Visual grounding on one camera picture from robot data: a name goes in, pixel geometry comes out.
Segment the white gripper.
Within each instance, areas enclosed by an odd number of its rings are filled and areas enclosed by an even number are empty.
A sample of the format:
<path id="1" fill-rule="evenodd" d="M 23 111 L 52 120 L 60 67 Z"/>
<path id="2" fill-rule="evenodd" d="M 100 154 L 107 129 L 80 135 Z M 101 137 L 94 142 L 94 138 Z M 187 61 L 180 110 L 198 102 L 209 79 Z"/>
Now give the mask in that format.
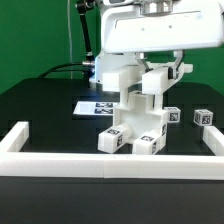
<path id="1" fill-rule="evenodd" d="M 167 13 L 144 15 L 140 2 L 104 1 L 101 47 L 106 53 L 176 50 L 168 78 L 176 80 L 185 49 L 210 48 L 224 42 L 224 1 L 174 1 Z M 144 53 L 135 54 L 146 72 Z"/>

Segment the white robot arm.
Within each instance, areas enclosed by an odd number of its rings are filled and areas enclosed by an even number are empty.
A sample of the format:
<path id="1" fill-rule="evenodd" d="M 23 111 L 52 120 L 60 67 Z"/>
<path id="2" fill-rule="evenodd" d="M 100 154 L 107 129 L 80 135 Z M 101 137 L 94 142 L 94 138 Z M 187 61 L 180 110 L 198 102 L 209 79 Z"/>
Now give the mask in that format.
<path id="1" fill-rule="evenodd" d="M 224 0 L 95 0 L 101 18 L 101 50 L 91 82 L 113 82 L 112 71 L 126 65 L 148 67 L 142 56 L 172 51 L 170 76 L 188 49 L 224 43 Z"/>

